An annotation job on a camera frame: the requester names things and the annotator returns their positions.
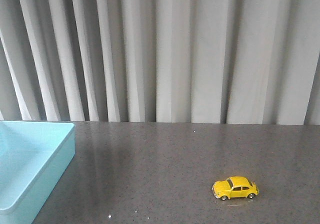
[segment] container rim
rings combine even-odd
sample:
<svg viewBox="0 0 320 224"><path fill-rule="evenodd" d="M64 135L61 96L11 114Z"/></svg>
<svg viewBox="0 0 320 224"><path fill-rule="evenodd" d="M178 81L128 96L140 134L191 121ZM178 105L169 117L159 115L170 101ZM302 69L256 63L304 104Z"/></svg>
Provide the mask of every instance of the container rim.
<svg viewBox="0 0 320 224"><path fill-rule="evenodd" d="M7 207L7 208L0 208L0 215L7 215L9 213L12 213L20 204L20 202L23 200L25 195L27 194L27 191L33 187L37 179L40 177L40 175L44 172L44 170L47 168L51 160L56 156L58 151L61 149L63 143L69 136L72 134L72 132L75 130L75 124L69 123L69 122L33 122L33 121L3 121L1 120L0 123L43 123L43 124L70 124L71 129L69 130L68 134L63 138L61 143L55 148L55 150L52 152L50 157L46 160L44 165L39 169L39 171L34 175L32 180L25 186L25 188L22 190L22 192L17 196L17 198L13 201L13 203Z"/></svg>

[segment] yellow toy car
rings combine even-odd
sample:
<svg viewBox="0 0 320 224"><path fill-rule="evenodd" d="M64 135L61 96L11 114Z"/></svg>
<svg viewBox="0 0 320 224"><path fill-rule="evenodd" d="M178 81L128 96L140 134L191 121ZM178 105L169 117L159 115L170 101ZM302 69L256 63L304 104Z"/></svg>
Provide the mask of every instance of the yellow toy car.
<svg viewBox="0 0 320 224"><path fill-rule="evenodd" d="M254 198L259 189L254 182L245 177L230 177L225 181L217 181L212 186L216 198L225 201L230 198Z"/></svg>

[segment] toy car wheel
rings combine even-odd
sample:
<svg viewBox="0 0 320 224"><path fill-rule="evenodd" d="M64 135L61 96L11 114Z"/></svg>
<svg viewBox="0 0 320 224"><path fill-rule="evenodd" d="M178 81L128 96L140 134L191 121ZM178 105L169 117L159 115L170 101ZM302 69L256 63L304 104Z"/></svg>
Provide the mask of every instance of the toy car wheel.
<svg viewBox="0 0 320 224"><path fill-rule="evenodd" d="M253 194L253 193L250 193L249 196L248 196L248 198L250 198L250 199L252 199L254 197L255 197L255 194Z"/></svg>

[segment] toy car window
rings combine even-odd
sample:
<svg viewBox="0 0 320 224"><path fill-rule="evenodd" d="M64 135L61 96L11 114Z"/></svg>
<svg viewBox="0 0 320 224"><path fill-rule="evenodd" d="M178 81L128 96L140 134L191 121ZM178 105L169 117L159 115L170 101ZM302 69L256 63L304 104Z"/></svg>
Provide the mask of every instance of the toy car window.
<svg viewBox="0 0 320 224"><path fill-rule="evenodd" d="M229 183L230 188L232 188L234 186L234 184L231 182L230 178L227 179L227 182Z"/></svg>
<svg viewBox="0 0 320 224"><path fill-rule="evenodd" d="M248 182L249 182L249 184L250 184L250 186L252 186L252 182L247 178L247 180L248 180Z"/></svg>

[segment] plastic container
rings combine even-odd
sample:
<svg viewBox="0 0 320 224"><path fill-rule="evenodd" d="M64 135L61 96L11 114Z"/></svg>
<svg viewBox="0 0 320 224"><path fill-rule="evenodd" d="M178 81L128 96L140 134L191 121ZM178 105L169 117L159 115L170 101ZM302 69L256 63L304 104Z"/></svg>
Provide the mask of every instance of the plastic container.
<svg viewBox="0 0 320 224"><path fill-rule="evenodd" d="M74 155L72 123L0 121L0 224L31 224Z"/></svg>

